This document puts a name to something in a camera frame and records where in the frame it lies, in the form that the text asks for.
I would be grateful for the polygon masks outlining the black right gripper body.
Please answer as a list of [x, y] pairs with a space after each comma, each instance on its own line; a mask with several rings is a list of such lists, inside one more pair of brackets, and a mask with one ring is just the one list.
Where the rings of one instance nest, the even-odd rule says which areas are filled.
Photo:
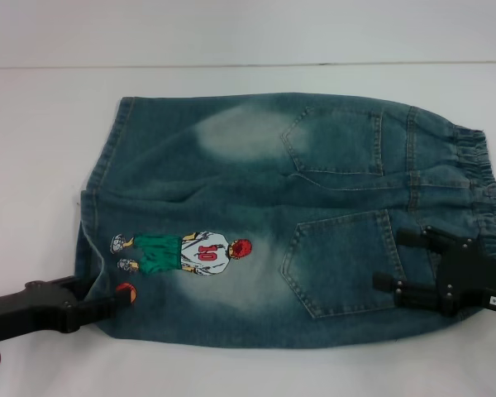
[[471, 239], [457, 242], [441, 255], [436, 288], [438, 310], [445, 316], [468, 307], [496, 312], [496, 258]]

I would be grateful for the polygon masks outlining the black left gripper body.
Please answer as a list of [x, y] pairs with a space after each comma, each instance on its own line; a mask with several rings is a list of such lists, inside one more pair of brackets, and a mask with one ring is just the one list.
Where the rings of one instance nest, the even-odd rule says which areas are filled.
[[92, 284], [74, 276], [35, 280], [20, 292], [0, 296], [0, 342], [43, 330], [77, 331], [79, 306]]

